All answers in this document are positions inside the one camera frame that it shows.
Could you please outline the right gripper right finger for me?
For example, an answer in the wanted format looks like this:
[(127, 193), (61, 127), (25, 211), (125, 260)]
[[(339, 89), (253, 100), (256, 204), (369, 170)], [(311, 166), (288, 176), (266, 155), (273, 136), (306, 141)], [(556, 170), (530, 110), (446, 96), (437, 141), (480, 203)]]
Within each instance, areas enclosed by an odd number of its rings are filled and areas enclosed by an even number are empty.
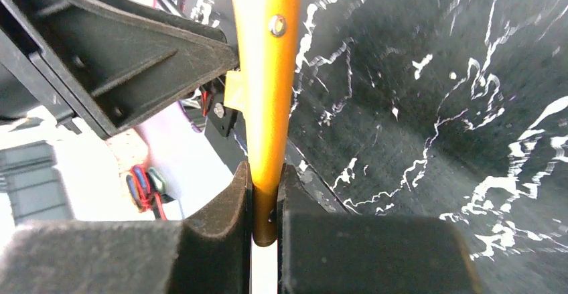
[(424, 216), (326, 211), (295, 168), (277, 196), (280, 293), (480, 293), (464, 238)]

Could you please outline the orange leather card holder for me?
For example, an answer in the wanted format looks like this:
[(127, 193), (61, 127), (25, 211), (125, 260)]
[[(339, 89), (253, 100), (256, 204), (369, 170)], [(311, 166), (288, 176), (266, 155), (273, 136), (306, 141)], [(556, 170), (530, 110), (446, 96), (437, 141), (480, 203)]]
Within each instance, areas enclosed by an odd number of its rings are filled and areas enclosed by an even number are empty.
[(253, 240), (277, 238), (275, 209), (287, 143), (301, 0), (232, 0), (239, 69), (226, 74), (225, 106), (243, 114), (253, 182)]

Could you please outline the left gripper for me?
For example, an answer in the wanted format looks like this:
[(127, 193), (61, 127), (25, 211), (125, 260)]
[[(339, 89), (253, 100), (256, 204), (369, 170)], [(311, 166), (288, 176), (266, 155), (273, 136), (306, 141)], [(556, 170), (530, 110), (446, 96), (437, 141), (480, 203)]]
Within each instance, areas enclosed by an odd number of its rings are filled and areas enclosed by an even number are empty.
[(132, 0), (1, 0), (1, 122), (44, 106), (107, 139), (224, 75), (219, 29)]

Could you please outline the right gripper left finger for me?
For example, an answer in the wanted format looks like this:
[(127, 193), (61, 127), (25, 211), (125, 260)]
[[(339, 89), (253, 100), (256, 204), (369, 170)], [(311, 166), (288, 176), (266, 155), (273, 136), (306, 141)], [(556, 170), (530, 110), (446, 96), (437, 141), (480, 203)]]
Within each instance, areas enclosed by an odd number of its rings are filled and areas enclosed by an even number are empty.
[(37, 221), (1, 251), (2, 293), (248, 293), (251, 174), (184, 220)]

